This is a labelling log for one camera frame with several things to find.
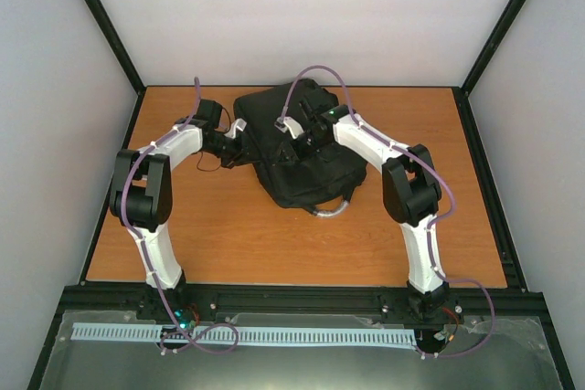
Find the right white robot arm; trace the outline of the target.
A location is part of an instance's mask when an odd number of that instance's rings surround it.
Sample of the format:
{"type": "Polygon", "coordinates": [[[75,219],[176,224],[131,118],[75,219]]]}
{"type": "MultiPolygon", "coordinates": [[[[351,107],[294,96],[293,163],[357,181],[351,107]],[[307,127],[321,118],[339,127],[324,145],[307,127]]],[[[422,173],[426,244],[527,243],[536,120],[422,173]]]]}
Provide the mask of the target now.
{"type": "Polygon", "coordinates": [[[428,320],[449,297],[449,283],[438,249],[436,223],[442,197],[430,151],[422,144],[409,147],[374,128],[350,104],[331,109],[302,105],[306,127],[288,115],[288,95],[275,126],[289,135],[284,157],[299,162],[329,144],[338,144],[380,172],[382,200],[399,224],[409,262],[408,303],[413,316],[428,320]]]}

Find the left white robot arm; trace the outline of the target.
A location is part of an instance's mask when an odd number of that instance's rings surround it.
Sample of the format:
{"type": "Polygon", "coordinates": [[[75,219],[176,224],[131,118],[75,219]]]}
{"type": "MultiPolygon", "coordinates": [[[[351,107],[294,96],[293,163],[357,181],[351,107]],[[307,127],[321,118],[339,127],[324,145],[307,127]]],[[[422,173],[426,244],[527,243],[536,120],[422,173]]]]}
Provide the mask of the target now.
{"type": "Polygon", "coordinates": [[[203,100],[197,112],[178,120],[170,131],[138,150],[121,149],[115,158],[109,208],[132,236],[144,264],[146,283],[164,290],[157,306],[170,319],[184,317],[190,297],[176,288],[183,270],[168,231],[173,207],[172,171],[196,153],[210,153],[223,167],[245,157],[247,123],[237,118],[219,128],[223,106],[203,100]]]}

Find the black student bag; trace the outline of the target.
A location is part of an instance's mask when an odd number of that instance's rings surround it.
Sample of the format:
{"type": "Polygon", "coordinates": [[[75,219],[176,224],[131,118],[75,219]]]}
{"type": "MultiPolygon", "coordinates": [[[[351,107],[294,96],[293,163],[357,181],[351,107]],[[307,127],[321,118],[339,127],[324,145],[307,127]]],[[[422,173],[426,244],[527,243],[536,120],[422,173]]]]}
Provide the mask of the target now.
{"type": "Polygon", "coordinates": [[[240,96],[234,116],[246,122],[241,134],[250,163],[262,187],[282,208],[301,208],[313,216],[332,218],[349,206],[367,176],[367,162],[336,142],[305,156],[293,155],[292,137],[274,123],[289,104],[287,115],[308,130],[317,116],[339,105],[336,95],[312,79],[282,84],[240,96]]]}

